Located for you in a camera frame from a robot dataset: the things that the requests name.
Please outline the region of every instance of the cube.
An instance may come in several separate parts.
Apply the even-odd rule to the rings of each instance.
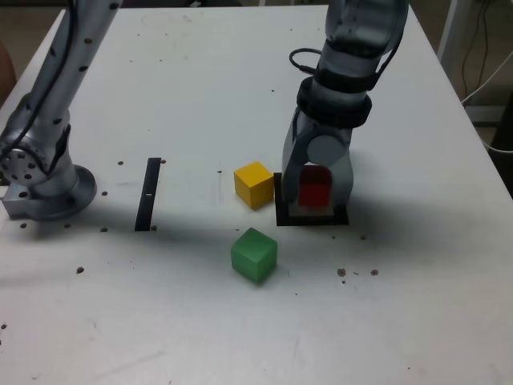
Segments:
[[[232,246],[232,268],[258,283],[276,266],[277,253],[276,241],[251,228]]]
[[[274,196],[274,178],[260,162],[234,172],[235,192],[253,210],[269,203]]]
[[[323,166],[307,165],[299,178],[300,206],[325,207],[331,194],[331,171]]]

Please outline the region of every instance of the cable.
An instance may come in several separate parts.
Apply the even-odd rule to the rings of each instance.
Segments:
[[[289,60],[290,60],[291,64],[293,66],[295,66],[295,68],[297,68],[299,71],[303,71],[306,74],[313,75],[313,73],[315,72],[315,68],[308,67],[308,66],[303,66],[301,64],[297,64],[294,61],[294,55],[295,54],[300,54],[301,52],[310,52],[312,54],[319,54],[320,55],[321,51],[320,50],[314,50],[313,48],[299,48],[297,50],[292,51],[290,53],[290,55],[289,55]]]
[[[484,11],[484,8],[487,4],[487,1],[488,0],[483,0],[483,3],[481,4],[481,7],[479,8],[479,12],[478,12],[478,17],[476,18],[476,25],[475,25],[475,31],[474,31],[474,35],[472,36],[472,40],[471,40],[471,44],[470,46],[468,47],[468,50],[465,54],[465,58],[463,59],[463,64],[462,64],[462,79],[463,79],[463,86],[465,87],[465,97],[468,96],[468,86],[467,86],[467,80],[465,79],[465,66],[467,65],[467,60],[469,58],[469,55],[471,54],[471,51],[472,51],[472,47],[474,46],[474,43],[475,43],[475,40],[477,39],[478,37],[478,33],[479,33],[479,20],[481,18],[481,13]]]
[[[491,74],[491,76],[488,78],[488,80],[486,82],[483,83],[483,85],[481,87],[479,87],[477,90],[475,90],[474,92],[472,92],[470,95],[468,95],[464,100],[462,100],[462,104],[464,104],[468,99],[470,99],[472,96],[474,96],[475,94],[477,94],[479,91],[481,91],[493,78],[495,75],[497,75],[497,73],[503,69],[504,65],[507,63],[507,61],[509,59],[511,59],[511,56],[513,56],[513,51],[510,52],[510,54],[506,57],[506,59],[503,61],[503,63],[495,70],[495,72],[493,74]]]
[[[493,151],[493,152],[498,152],[499,154],[507,154],[507,155],[513,155],[513,151],[509,151],[509,150],[499,150],[498,148],[493,148],[491,147],[487,142],[485,142],[483,139],[481,139],[481,141],[483,142],[484,144],[484,147],[488,148],[489,150]]]
[[[484,7],[484,11],[483,11],[483,27],[484,27],[484,56],[483,56],[483,62],[481,63],[481,71],[479,73],[479,80],[478,80],[478,85],[475,86],[475,88],[479,88],[479,86],[481,85],[481,80],[483,80],[483,72],[484,72],[484,67],[487,63],[487,58],[488,58],[488,25],[487,25],[487,11],[488,11],[488,7],[490,6],[491,4],[491,0],[488,0],[487,4],[485,5]]]
[[[65,46],[65,49],[63,52],[63,59],[61,60],[61,63],[59,64],[59,67],[57,68],[57,71],[54,73],[54,76],[52,77],[51,81],[48,83],[48,87],[43,92],[41,99],[35,105],[32,115],[30,115],[30,118],[29,118],[28,122],[26,123],[26,126],[22,129],[22,132],[20,132],[20,134],[18,135],[18,137],[15,140],[10,145],[8,145],[6,148],[4,148],[2,154],[0,155],[0,161],[3,160],[12,150],[14,150],[20,144],[23,137],[25,137],[25,135],[28,133],[28,131],[32,128],[32,124],[34,124],[34,121],[38,117],[38,113],[39,113],[39,111],[41,111],[41,108],[42,108],[43,104],[45,103],[46,98],[50,94],[55,83],[57,82],[57,79],[63,72],[64,65],[66,64],[67,57],[70,53],[71,44],[73,43],[73,34],[75,32],[76,16],[77,16],[75,1],[78,2],[78,0],[68,0],[68,11],[70,13],[70,17],[69,17],[70,20],[69,20],[66,46]]]
[[[475,90],[474,92],[472,92],[470,95],[468,95],[464,100],[462,100],[462,104],[464,104],[468,99],[470,99],[472,96],[474,96],[476,93],[478,93],[479,91],[481,91],[481,89],[483,87],[485,87],[493,78],[495,75],[497,75],[499,73],[499,71],[506,65],[506,63],[508,62],[509,59],[511,59],[511,57],[513,56],[513,51],[510,52],[510,54],[504,59],[503,63],[495,70],[495,72],[493,74],[491,74],[491,76],[488,78],[488,80],[486,82],[483,83],[483,85],[481,87],[479,87],[477,90]],[[481,139],[481,142],[483,143],[484,147],[488,148],[489,150],[493,151],[493,152],[497,152],[499,154],[507,154],[507,155],[513,155],[513,151],[509,151],[509,150],[499,150],[498,148],[494,148],[494,147],[491,147],[488,143],[486,143],[483,139]]]

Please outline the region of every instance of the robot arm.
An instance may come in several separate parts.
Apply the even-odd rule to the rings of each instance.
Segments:
[[[69,1],[32,92],[7,121],[0,167],[11,182],[3,199],[11,218],[59,219],[93,200],[95,178],[73,165],[68,151],[68,108],[120,5],[119,0]]]
[[[3,204],[11,218],[68,217],[94,198],[95,178],[71,161],[68,108],[121,3],[69,0],[32,92],[0,135],[0,167],[11,182]],[[321,58],[301,84],[285,141],[284,201],[297,199],[301,170],[310,161],[331,171],[333,204],[347,202],[351,132],[369,115],[367,91],[386,66],[376,74],[382,56],[399,44],[407,11],[407,0],[332,0]]]
[[[297,203],[308,162],[331,171],[331,201],[344,208],[353,187],[349,145],[372,108],[367,95],[393,58],[408,14],[407,0],[332,0],[326,41],[313,77],[301,84],[285,140],[282,199]],[[377,72],[382,57],[388,59]]]

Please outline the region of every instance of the green cube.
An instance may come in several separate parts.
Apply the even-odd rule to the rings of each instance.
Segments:
[[[278,244],[251,228],[232,246],[232,268],[239,274],[261,282],[276,266]]]

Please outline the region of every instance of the white table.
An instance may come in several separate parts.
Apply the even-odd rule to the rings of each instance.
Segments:
[[[280,171],[288,54],[322,46],[325,12],[118,13],[71,107],[71,155],[108,195],[25,229],[2,213],[2,385],[513,381],[513,204],[413,13],[353,135],[352,225],[277,228],[235,196],[236,168]],[[158,230],[134,233],[153,156]],[[230,266],[250,226],[279,243],[261,286]]]

